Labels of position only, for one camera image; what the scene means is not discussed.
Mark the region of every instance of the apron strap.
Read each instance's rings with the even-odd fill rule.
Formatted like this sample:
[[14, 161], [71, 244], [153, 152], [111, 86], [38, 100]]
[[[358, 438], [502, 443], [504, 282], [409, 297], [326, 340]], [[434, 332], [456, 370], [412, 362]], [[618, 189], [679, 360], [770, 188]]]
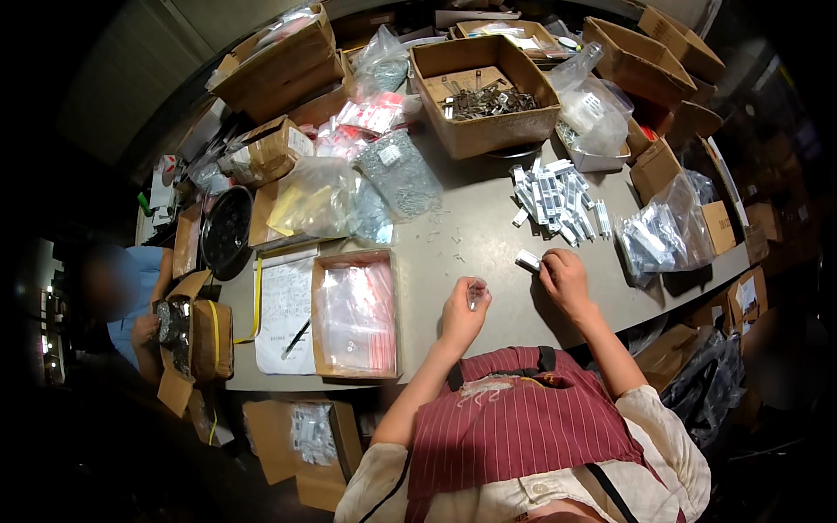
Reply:
[[[537, 358], [537, 369], [509, 369], [507, 371], [497, 371], [496, 374], [509, 374], [512, 376], [526, 376], [534, 377], [541, 372], [552, 372], [555, 370], [555, 349], [550, 346], [539, 345], [538, 350], [541, 355]], [[457, 361], [448, 372], [448, 387], [451, 392], [456, 392], [465, 384], [465, 378], [462, 376], [462, 367]]]

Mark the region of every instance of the woman's right hand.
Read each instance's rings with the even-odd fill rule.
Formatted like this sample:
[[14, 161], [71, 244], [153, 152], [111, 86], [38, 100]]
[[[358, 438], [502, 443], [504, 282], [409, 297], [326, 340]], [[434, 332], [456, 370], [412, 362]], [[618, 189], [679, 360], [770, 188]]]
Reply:
[[541, 261], [540, 278], [549, 297], [573, 322], [595, 311], [587, 295], [587, 270], [574, 252], [549, 249]]

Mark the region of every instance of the woman's left hand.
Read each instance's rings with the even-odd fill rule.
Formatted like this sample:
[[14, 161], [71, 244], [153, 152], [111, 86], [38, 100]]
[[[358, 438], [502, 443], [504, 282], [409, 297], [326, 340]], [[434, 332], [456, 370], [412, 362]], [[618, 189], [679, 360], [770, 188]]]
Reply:
[[456, 286], [448, 300], [444, 302], [442, 309], [442, 337], [439, 341], [442, 342], [441, 345], [447, 356], [454, 361], [459, 360], [465, 354], [470, 344], [480, 334], [482, 324], [485, 323], [485, 312], [491, 305], [491, 294], [488, 289], [485, 289], [485, 294], [476, 310], [468, 307], [468, 286], [475, 280], [476, 278], [470, 276], [463, 276], [456, 280]]

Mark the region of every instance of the handwritten paper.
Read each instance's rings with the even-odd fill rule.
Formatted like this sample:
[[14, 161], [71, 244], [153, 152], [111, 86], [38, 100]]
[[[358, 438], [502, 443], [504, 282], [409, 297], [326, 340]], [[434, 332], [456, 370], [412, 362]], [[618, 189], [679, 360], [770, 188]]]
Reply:
[[313, 268], [314, 256], [262, 269], [261, 328], [255, 345], [256, 364], [265, 374], [316, 374], [310, 326], [283, 359], [287, 346], [311, 318]]

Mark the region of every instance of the bag of screws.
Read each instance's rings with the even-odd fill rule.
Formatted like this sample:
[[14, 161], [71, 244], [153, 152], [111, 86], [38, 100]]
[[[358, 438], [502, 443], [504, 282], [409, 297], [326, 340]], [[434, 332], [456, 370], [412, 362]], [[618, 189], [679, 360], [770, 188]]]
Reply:
[[374, 141], [355, 163], [401, 219], [413, 220], [441, 206], [442, 186], [406, 129]]

